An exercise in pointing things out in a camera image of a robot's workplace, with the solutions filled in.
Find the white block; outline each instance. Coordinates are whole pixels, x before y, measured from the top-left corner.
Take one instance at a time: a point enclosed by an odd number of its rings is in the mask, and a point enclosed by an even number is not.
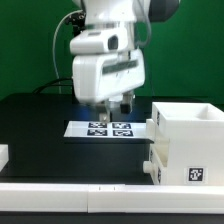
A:
[[[0,184],[0,211],[87,212],[88,185]]]
[[[0,145],[0,172],[9,161],[8,145]]]

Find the green backdrop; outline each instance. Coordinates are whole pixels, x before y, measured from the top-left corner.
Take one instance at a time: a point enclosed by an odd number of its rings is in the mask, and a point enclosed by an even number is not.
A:
[[[1,1],[0,99],[32,92],[56,78],[54,31],[75,9],[71,0]],[[146,83],[136,94],[203,97],[224,104],[223,12],[223,0],[182,0],[169,21],[153,24],[152,41],[144,49]],[[64,25],[56,46],[61,77],[71,76],[71,38],[72,27]]]

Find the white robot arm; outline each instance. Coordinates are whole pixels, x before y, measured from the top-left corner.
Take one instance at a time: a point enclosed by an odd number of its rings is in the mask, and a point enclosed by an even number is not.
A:
[[[144,60],[135,42],[134,24],[148,21],[148,17],[165,20],[163,17],[175,11],[179,0],[73,1],[86,12],[87,27],[70,43],[71,53],[76,55],[73,81],[77,99],[101,105],[111,97],[123,95],[122,103],[129,106],[129,112],[132,91],[145,81]],[[172,2],[173,7],[165,15],[169,9],[164,6],[167,2]],[[107,115],[100,120],[108,122]]]

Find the black tabletop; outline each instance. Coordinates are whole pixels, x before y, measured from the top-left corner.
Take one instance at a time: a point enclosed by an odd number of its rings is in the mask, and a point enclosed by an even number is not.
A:
[[[136,98],[132,113],[121,115],[114,109],[113,121],[145,122],[151,117],[151,104],[151,98]],[[71,120],[97,121],[98,114],[93,107],[74,103],[70,95],[14,94],[2,100],[0,143],[9,145],[9,162],[0,182],[152,184],[142,172],[150,141],[67,140],[63,136]],[[0,213],[0,223],[223,222],[223,215],[200,214]]]

